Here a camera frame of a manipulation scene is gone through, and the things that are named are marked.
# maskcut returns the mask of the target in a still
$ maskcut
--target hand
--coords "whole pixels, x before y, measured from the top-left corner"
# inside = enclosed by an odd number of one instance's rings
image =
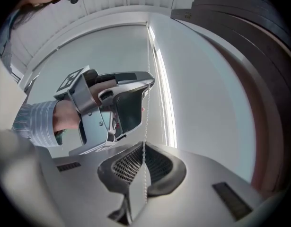
[[[105,81],[97,83],[89,88],[96,104],[101,105],[98,98],[98,93],[101,91],[115,87],[117,85],[116,80]],[[75,106],[70,100],[59,101],[53,112],[53,130],[58,132],[64,129],[76,129],[78,128],[80,118],[77,114]]]

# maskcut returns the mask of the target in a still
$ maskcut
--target striped shirt sleeve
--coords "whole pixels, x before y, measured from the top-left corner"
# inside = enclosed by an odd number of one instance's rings
[[[23,104],[15,118],[12,130],[28,138],[35,146],[61,145],[61,137],[56,137],[53,131],[53,111],[57,102]]]

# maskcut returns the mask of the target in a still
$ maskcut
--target chain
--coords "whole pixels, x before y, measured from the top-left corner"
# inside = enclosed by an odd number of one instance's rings
[[[149,35],[147,38],[147,55],[148,55],[148,73],[150,73],[150,49],[149,49]],[[147,127],[149,124],[149,109],[150,109],[150,87],[148,90],[148,101],[147,101],[147,114],[146,114],[146,122],[145,122],[145,135],[144,135],[144,141],[143,141],[143,154],[142,154],[142,164],[144,165],[144,201],[147,203],[147,181],[146,181],[146,172],[147,172],[147,166],[145,164],[145,143],[147,138]]]

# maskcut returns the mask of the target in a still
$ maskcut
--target person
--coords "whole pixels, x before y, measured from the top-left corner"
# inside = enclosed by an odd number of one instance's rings
[[[0,57],[11,73],[11,30],[25,23],[31,16],[51,3],[60,0],[21,0],[9,15],[0,30]],[[95,102],[100,105],[98,93],[116,86],[116,81],[95,84],[90,92]],[[78,127],[79,115],[69,100],[49,101],[39,104],[23,104],[15,118],[12,131],[28,138],[37,146],[59,146],[65,129]]]

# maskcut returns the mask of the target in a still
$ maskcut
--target shirt cuff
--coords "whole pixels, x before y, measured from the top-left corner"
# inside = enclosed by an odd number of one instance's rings
[[[34,145],[53,147],[62,144],[61,137],[57,137],[57,140],[53,130],[53,112],[57,102],[50,101],[31,106],[28,124]]]

